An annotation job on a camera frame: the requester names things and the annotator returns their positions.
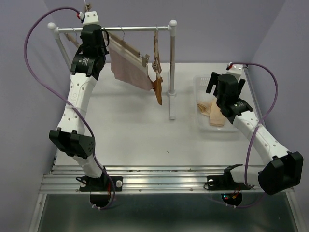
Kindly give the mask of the cream beige underwear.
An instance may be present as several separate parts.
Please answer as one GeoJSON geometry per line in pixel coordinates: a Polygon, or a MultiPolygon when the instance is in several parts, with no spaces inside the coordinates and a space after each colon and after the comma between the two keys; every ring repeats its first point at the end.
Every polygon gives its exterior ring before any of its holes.
{"type": "Polygon", "coordinates": [[[197,108],[199,112],[209,117],[209,125],[216,127],[223,127],[225,125],[225,117],[217,106],[217,99],[211,101],[197,101],[197,108]]]}

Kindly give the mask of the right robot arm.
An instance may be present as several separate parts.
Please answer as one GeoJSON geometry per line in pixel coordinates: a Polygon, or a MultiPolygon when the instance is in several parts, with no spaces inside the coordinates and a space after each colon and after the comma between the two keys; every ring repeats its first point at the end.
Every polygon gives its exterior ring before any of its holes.
{"type": "Polygon", "coordinates": [[[301,181],[303,156],[281,145],[259,122],[253,108],[240,98],[244,79],[237,80],[231,74],[212,72],[206,93],[213,93],[223,116],[248,140],[264,164],[263,168],[250,167],[247,163],[225,168],[222,175],[208,176],[207,190],[249,190],[261,187],[268,195],[298,185],[301,181]]]}

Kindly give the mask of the beige hanger with pink underwear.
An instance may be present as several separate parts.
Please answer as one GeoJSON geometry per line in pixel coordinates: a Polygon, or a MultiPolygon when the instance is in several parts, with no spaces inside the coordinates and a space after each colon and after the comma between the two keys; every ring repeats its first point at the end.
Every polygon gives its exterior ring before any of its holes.
{"type": "Polygon", "coordinates": [[[148,64],[148,60],[149,60],[149,55],[146,54],[145,56],[142,55],[140,53],[140,51],[138,51],[135,47],[133,47],[132,45],[130,45],[129,43],[127,43],[125,41],[125,30],[123,27],[119,26],[120,30],[123,33],[123,37],[120,38],[119,36],[117,36],[116,34],[112,33],[111,30],[107,30],[107,28],[104,28],[108,33],[109,33],[109,37],[110,39],[113,39],[115,42],[117,42],[119,45],[121,45],[124,49],[126,49],[127,51],[129,51],[130,53],[132,53],[134,56],[136,56],[137,58],[141,59],[141,64],[143,67],[146,67],[146,65],[148,64]]]}

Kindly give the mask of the pink underwear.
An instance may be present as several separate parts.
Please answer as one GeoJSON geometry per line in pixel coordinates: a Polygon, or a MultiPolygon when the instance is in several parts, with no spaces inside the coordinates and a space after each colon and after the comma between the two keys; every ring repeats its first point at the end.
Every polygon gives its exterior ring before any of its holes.
{"type": "Polygon", "coordinates": [[[111,71],[115,79],[128,83],[143,90],[153,89],[148,75],[148,66],[143,67],[141,60],[126,51],[110,48],[111,71]]]}

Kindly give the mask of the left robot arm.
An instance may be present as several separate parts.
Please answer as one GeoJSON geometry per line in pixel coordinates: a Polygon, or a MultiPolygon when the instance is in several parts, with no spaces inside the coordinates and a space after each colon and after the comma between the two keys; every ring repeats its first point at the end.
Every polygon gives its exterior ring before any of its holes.
{"type": "Polygon", "coordinates": [[[77,180],[83,191],[115,191],[106,168],[96,158],[94,134],[85,134],[85,129],[90,128],[85,120],[88,104],[104,67],[109,42],[104,40],[98,24],[83,26],[81,39],[83,43],[70,68],[70,90],[65,110],[57,129],[49,132],[49,139],[82,167],[84,176],[77,180]]]}

